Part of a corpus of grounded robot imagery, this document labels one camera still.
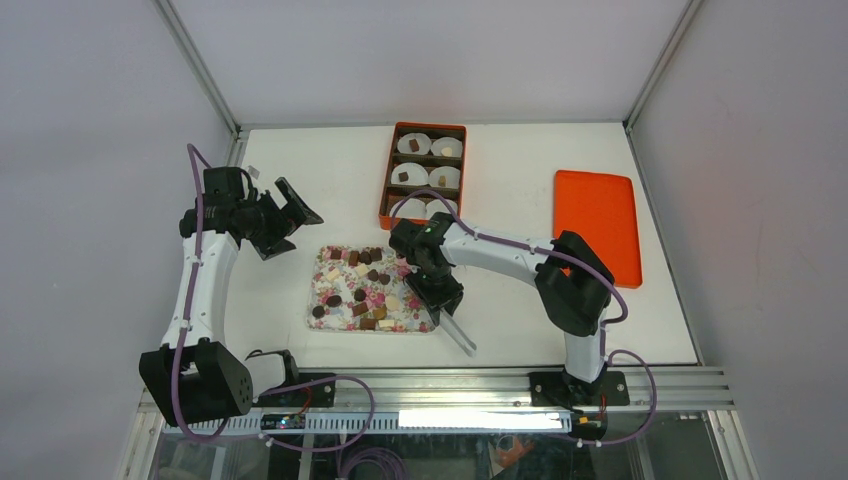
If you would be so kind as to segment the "metal tongs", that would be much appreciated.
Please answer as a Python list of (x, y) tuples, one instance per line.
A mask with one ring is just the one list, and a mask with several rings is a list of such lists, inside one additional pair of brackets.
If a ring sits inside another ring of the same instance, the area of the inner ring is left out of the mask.
[(468, 357), (473, 358), (476, 356), (476, 343), (471, 340), (454, 318), (444, 309), (440, 311), (439, 325)]

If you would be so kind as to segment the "orange box lid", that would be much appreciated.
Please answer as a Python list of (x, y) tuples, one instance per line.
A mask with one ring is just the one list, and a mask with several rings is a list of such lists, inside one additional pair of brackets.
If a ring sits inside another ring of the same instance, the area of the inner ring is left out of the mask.
[(613, 274), (617, 287), (643, 284), (632, 181), (624, 176), (559, 170), (554, 176), (553, 234), (579, 234)]

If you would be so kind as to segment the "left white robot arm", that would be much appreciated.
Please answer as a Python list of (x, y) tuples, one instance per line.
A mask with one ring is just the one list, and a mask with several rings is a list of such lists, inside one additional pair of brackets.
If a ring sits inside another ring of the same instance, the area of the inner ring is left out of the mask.
[(172, 427), (245, 415), (261, 394), (277, 406), (300, 395), (288, 350), (238, 356), (225, 340), (229, 283), (242, 244), (270, 260), (294, 250), (288, 238), (299, 227), (323, 221), (286, 178), (274, 185), (282, 204), (242, 168), (208, 169), (193, 207), (179, 221), (184, 263), (177, 303), (160, 346), (139, 361), (145, 387)]

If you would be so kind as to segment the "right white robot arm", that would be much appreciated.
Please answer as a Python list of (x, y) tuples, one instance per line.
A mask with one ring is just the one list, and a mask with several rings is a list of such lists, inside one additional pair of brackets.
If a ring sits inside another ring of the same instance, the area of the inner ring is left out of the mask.
[(399, 220), (390, 230), (389, 245), (412, 267), (405, 283), (432, 322), (445, 326), (468, 353), (476, 347), (453, 319), (464, 296), (454, 268), (479, 268), (533, 287), (549, 321), (564, 334), (566, 396), (588, 405), (602, 394), (602, 319), (617, 295), (612, 273), (580, 235), (565, 231), (548, 240), (500, 237), (437, 213), (425, 224)]

